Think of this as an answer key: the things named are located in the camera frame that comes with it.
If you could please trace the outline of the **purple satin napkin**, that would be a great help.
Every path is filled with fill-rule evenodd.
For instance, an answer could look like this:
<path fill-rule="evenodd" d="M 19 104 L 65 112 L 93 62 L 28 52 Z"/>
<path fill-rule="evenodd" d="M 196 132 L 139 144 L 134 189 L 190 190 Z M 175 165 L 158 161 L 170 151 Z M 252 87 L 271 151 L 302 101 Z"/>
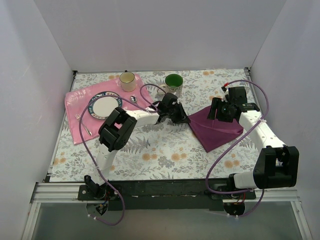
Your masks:
<path fill-rule="evenodd" d="M 192 132 L 207 153 L 236 139 L 244 131 L 244 128 L 236 120 L 223 122 L 217 119 L 208 119 L 210 108 L 207 106 L 188 116 Z"/>

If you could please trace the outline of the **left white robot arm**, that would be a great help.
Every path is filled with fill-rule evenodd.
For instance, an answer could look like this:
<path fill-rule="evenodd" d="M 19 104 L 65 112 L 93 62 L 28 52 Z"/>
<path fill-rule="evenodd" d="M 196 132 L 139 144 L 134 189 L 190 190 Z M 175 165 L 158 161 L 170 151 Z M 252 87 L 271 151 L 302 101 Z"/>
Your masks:
<path fill-rule="evenodd" d="M 136 127 L 157 125 L 170 119 L 174 124 L 188 124 L 188 118 L 183 105 L 178 97 L 172 93 L 166 93 L 161 101 L 151 103 L 143 108 L 132 103 L 137 110 L 124 110 L 116 107 L 106 118 L 98 130 L 99 149 L 98 156 L 93 157 L 84 138 L 83 145 L 91 157 L 95 169 L 93 173 L 84 176 L 87 192 L 95 199 L 101 200 L 108 193 L 104 184 L 109 182 L 106 177 L 109 174 L 114 158 L 128 142 Z"/>

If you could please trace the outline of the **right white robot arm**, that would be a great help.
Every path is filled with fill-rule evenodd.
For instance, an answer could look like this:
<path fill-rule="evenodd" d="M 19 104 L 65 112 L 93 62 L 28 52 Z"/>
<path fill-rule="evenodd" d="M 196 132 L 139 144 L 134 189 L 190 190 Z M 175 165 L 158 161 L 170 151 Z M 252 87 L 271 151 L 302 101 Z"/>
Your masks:
<path fill-rule="evenodd" d="M 254 169 L 231 174 L 223 187 L 212 189 L 209 180 L 205 185 L 209 192 L 228 195 L 237 199 L 254 189 L 290 188 L 297 183 L 299 151 L 281 141 L 265 122 L 258 105 L 249 103 L 243 86 L 222 87 L 223 98 L 212 100 L 208 119 L 231 123 L 237 121 L 246 131 L 259 156 Z"/>

